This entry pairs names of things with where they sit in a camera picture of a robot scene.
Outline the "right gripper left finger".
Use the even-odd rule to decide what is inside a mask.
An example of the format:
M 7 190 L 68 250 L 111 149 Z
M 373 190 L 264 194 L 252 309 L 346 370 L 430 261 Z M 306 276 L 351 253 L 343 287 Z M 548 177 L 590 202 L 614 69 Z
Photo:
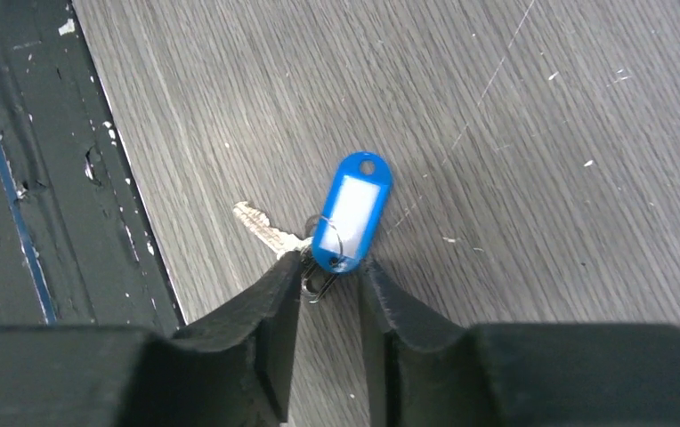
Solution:
M 277 426 L 288 418 L 301 255 L 170 336 L 0 327 L 0 426 Z

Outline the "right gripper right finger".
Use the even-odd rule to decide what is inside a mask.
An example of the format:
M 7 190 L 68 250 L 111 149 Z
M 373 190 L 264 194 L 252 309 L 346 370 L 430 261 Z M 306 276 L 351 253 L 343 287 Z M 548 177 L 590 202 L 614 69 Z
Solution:
M 374 426 L 680 426 L 680 326 L 459 326 L 374 261 L 359 314 Z

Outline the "blue tagged key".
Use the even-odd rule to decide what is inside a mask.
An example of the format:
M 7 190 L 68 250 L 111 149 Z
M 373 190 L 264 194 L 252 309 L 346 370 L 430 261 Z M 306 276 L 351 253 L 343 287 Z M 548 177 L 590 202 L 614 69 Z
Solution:
M 277 257 L 301 255 L 301 293 L 310 303 L 323 298 L 342 275 L 367 256 L 393 187 L 390 166 L 378 154 L 358 151 L 338 165 L 320 213 L 310 217 L 304 237 L 271 225 L 267 214 L 248 201 L 232 213 Z

